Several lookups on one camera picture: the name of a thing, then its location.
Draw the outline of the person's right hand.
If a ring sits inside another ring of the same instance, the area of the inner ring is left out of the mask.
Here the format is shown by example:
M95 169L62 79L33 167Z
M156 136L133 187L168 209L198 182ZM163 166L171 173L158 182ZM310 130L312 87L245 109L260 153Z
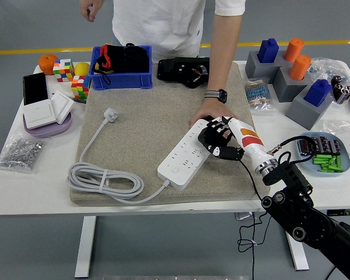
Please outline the person's right hand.
M80 14L88 21L93 23L96 15L102 8L104 0L80 0L79 11Z

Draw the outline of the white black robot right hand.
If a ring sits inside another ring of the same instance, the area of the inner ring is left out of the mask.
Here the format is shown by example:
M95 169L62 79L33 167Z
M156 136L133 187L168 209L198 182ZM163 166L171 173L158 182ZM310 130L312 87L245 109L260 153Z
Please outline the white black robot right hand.
M200 143L215 157L240 160L247 156L255 173L265 176L278 166L254 128L234 117L218 117L210 121L198 137Z

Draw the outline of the person's left hand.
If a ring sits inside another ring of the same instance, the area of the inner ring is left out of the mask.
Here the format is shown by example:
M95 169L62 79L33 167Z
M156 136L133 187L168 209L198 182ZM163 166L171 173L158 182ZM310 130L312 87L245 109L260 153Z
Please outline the person's left hand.
M237 115L233 113L226 104L223 104L217 98L206 97L198 110L191 117L190 126L192 127L199 119L202 118L212 117L214 119L221 116L237 117Z

